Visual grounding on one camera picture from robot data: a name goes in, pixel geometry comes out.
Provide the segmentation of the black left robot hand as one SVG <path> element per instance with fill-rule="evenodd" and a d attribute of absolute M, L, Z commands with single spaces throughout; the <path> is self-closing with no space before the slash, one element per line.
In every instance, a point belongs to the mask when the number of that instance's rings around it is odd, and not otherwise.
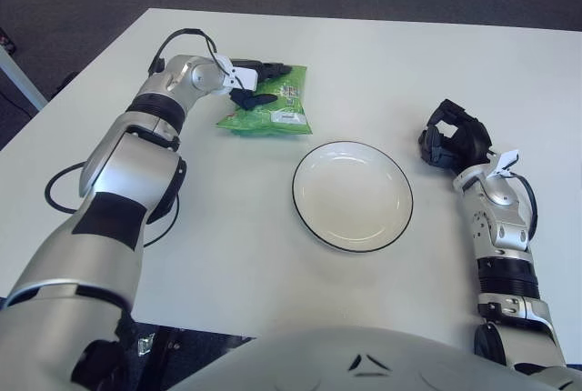
<path fill-rule="evenodd" d="M 232 61 L 234 66 L 252 69 L 257 72 L 257 82 L 265 82 L 267 79 L 278 78 L 282 75 L 288 75 L 291 70 L 291 65 L 283 63 L 263 63 L 251 59 L 234 59 Z M 271 94 L 257 94 L 254 91 L 234 88 L 229 93 L 230 99 L 244 110 L 252 110 L 258 105 L 266 105 L 277 100 L 276 95 Z"/>

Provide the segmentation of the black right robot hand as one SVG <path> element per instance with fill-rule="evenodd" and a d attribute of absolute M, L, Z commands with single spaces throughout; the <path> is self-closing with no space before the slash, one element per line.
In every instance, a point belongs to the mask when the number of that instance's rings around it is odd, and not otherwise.
<path fill-rule="evenodd" d="M 485 126 L 448 99 L 429 117 L 418 144 L 427 164 L 456 174 L 473 165 L 488 164 L 492 146 Z"/>

